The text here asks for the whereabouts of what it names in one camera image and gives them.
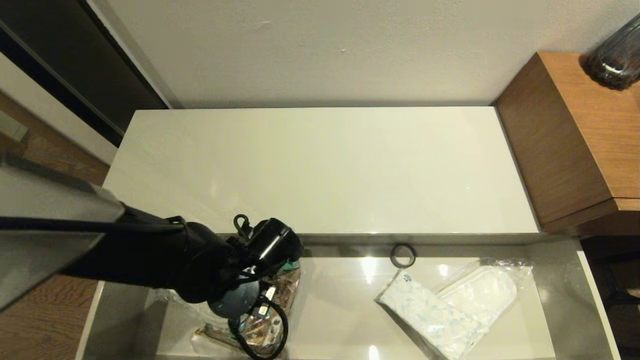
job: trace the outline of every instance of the wooden cabinet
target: wooden cabinet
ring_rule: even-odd
[[[640,86],[604,88],[578,60],[535,54],[494,105],[543,230],[640,234]]]

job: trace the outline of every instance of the open drawer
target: open drawer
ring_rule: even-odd
[[[423,241],[428,237],[418,241],[403,237],[414,243],[418,254],[408,272],[430,288],[477,258],[526,258],[534,263],[530,286],[467,359],[620,358],[577,240],[554,236],[540,241],[536,236],[532,241],[537,242],[522,245],[417,245],[428,243]],[[352,241],[319,239],[319,243],[306,239],[312,244],[301,260],[303,275],[290,314],[287,357],[426,359],[411,334],[373,301],[397,270],[388,258],[391,245],[385,244],[391,237],[372,236],[368,243],[379,245],[336,245]],[[207,355],[195,352],[191,337],[202,325],[192,313],[161,300],[153,291],[102,282],[77,360],[243,358],[223,347]]]

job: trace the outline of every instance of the wooden floor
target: wooden floor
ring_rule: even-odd
[[[68,147],[75,145],[56,146],[41,135],[29,130],[23,158],[102,184],[108,170],[105,164],[87,161],[86,154],[74,157],[70,153],[77,149]],[[0,359],[75,358],[96,285],[94,280],[55,275],[0,313]]]

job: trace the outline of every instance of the white countertop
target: white countertop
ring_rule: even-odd
[[[104,187],[219,233],[537,233],[491,107],[137,111]]]

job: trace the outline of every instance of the dark glass jar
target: dark glass jar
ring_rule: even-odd
[[[580,64],[607,88],[624,90],[640,80],[640,14],[583,56]]]

